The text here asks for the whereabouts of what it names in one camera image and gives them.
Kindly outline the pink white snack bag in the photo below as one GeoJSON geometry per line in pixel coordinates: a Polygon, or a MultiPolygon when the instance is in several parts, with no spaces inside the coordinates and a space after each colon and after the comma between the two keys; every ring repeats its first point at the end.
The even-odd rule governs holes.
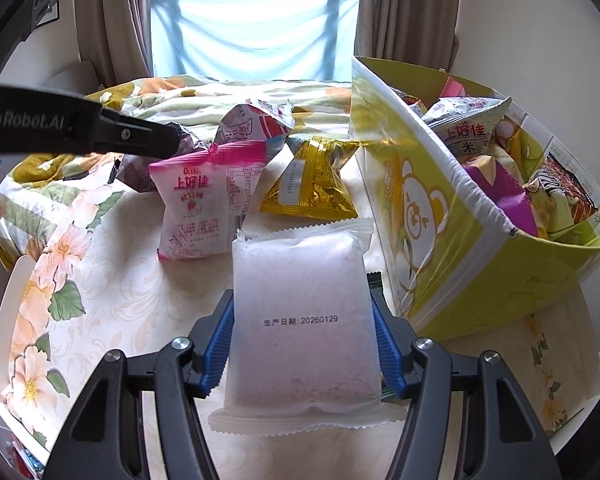
{"type": "Polygon", "coordinates": [[[149,175],[164,203],[159,258],[200,259],[228,252],[267,162],[266,144],[248,140],[150,164],[149,175]]]}

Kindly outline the translucent white snack pack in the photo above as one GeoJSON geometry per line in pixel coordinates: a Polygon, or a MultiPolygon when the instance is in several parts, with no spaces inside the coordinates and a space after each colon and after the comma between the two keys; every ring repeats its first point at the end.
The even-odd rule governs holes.
{"type": "Polygon", "coordinates": [[[223,434],[286,436],[400,422],[381,400],[364,255],[373,221],[358,218],[234,240],[234,326],[223,434]]]}

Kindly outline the floral green orange blanket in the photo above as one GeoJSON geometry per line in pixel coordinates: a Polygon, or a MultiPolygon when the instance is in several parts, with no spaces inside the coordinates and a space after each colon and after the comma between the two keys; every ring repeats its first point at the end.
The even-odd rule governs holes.
{"type": "MultiPolygon", "coordinates": [[[[347,82],[207,82],[193,76],[140,78],[90,96],[118,112],[150,122],[181,125],[204,143],[221,118],[247,100],[292,106],[294,136],[343,138],[349,128],[351,86],[347,82]]],[[[22,255],[37,259],[58,226],[93,229],[124,184],[110,181],[118,154],[33,154],[4,160],[0,182],[0,263],[11,269],[22,255]]]]}

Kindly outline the maroon blue snack bag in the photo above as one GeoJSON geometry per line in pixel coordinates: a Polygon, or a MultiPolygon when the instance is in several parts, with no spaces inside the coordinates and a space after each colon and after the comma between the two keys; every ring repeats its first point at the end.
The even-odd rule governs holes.
{"type": "MultiPolygon", "coordinates": [[[[200,140],[192,130],[176,122],[167,122],[166,125],[178,133],[180,144],[173,154],[175,156],[195,153],[208,148],[208,144],[200,140]]],[[[119,180],[132,190],[139,193],[156,192],[157,188],[149,175],[149,165],[160,162],[160,158],[126,154],[114,162],[109,183],[119,180]]]]}

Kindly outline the left brown curtain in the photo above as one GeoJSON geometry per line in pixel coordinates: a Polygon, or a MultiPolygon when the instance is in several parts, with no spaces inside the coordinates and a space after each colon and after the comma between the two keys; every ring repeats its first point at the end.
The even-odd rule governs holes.
{"type": "Polygon", "coordinates": [[[152,75],[149,0],[74,0],[80,57],[102,84],[152,75]]]}

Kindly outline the brown curtain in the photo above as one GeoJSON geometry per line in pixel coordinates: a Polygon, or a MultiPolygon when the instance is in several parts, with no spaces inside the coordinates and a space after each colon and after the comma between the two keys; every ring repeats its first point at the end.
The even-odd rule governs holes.
{"type": "Polygon", "coordinates": [[[102,84],[152,75],[149,0],[74,0],[80,57],[102,84]]]}
{"type": "Polygon", "coordinates": [[[460,0],[358,0],[354,54],[449,70],[460,0]]]}

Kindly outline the yellow green cardboard box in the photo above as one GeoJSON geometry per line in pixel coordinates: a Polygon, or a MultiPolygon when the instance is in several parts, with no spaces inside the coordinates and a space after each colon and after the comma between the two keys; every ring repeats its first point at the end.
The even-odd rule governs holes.
{"type": "Polygon", "coordinates": [[[358,56],[350,133],[372,204],[398,315],[439,340],[538,312],[600,263],[600,186],[568,148],[518,106],[495,136],[531,178],[548,154],[573,172],[597,211],[538,236],[516,226],[404,101],[432,104],[448,78],[431,68],[358,56]]]}

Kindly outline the small green biscuit packet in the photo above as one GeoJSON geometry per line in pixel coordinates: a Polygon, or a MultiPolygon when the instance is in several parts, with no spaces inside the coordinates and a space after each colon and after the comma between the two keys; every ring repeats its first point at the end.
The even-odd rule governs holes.
{"type": "Polygon", "coordinates": [[[372,310],[374,316],[375,333],[378,345],[378,356],[380,359],[380,371],[381,371],[381,401],[391,402],[396,399],[396,392],[390,387],[385,378],[384,372],[384,354],[388,349],[388,342],[386,339],[386,324],[385,314],[390,314],[390,310],[386,303],[384,295],[384,288],[382,287],[382,278],[380,272],[370,272],[366,274],[368,288],[370,289],[370,296],[372,297],[372,310]]]}

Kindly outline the purple chips bag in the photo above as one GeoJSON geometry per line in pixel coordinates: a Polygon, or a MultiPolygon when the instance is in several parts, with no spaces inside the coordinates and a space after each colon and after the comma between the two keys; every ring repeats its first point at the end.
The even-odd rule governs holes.
{"type": "Polygon", "coordinates": [[[462,166],[518,230],[531,236],[539,235],[526,191],[493,156],[478,155],[463,162],[462,166]]]}

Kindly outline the red white shrimp chips bag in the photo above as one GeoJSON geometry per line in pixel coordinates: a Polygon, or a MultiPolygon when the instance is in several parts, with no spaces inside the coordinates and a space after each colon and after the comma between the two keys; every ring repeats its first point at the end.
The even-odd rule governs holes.
{"type": "Polygon", "coordinates": [[[292,104],[271,104],[262,99],[245,100],[233,106],[220,120],[214,143],[272,141],[294,130],[292,104]]]}

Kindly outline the red noodle snack bag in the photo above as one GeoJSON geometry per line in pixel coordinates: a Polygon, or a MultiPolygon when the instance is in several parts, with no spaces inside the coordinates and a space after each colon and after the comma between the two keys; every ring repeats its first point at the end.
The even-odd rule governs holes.
{"type": "Polygon", "coordinates": [[[597,207],[576,175],[553,154],[524,186],[547,231],[560,231],[588,220],[597,207]]]}

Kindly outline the light blue window cloth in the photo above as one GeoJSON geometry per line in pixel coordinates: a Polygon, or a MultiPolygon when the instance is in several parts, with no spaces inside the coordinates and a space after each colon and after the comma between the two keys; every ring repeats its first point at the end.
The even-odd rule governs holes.
{"type": "Polygon", "coordinates": [[[154,73],[348,81],[358,0],[151,0],[154,73]]]}

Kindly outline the gold yellow snack bag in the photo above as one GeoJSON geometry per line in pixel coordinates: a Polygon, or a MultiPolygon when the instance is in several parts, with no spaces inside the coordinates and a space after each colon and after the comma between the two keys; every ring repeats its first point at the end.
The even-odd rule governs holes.
{"type": "Polygon", "coordinates": [[[361,146],[355,140],[288,138],[294,157],[260,203],[264,214],[327,222],[355,219],[358,212],[340,176],[361,146]]]}

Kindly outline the grey white rice snack bag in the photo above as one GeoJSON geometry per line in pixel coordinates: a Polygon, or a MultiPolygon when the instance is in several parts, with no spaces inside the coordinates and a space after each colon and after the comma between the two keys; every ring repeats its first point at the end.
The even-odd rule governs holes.
{"type": "Polygon", "coordinates": [[[505,116],[512,98],[441,98],[422,121],[457,158],[486,154],[493,130],[505,116]]]}

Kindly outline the pink snack bag at back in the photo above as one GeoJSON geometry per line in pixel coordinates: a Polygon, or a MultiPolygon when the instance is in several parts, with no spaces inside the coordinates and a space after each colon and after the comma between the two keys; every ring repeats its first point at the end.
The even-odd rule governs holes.
{"type": "Polygon", "coordinates": [[[444,86],[440,91],[439,98],[464,98],[467,92],[461,82],[454,79],[452,76],[446,78],[444,86]]]}

